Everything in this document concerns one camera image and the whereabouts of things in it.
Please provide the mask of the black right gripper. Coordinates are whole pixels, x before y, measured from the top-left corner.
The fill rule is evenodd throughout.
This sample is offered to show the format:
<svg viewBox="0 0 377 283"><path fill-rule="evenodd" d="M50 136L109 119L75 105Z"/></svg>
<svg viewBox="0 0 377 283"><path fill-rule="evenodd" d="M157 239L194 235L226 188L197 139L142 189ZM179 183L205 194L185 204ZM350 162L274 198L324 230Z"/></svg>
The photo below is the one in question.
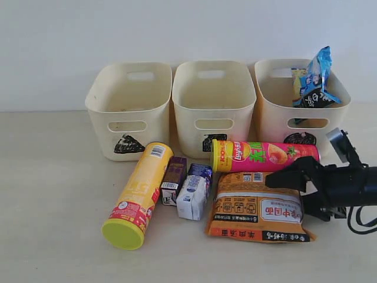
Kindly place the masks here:
<svg viewBox="0 0 377 283"><path fill-rule="evenodd" d="M284 169L266 176L265 185L306 193L306 184L318 174L319 167L320 163L314 157L300 157ZM367 205L366 179L366 164L360 167L326 167L317 192L306 195L303 201L305 214L324 222L331 218L347 218L347 208Z"/></svg>

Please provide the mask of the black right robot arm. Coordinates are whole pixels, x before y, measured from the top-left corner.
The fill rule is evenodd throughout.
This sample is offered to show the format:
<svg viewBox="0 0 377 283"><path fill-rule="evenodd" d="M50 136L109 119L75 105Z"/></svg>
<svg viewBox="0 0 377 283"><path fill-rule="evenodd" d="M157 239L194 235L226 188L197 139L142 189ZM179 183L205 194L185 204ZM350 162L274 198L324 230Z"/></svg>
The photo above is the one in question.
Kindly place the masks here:
<svg viewBox="0 0 377 283"><path fill-rule="evenodd" d="M307 182L312 182L316 192L302 196L304 213L322 221L345 219L348 207L376 205L376 167L360 162L345 167L323 166L312 156L300 157L269 174L265 184L305 193Z"/></svg>

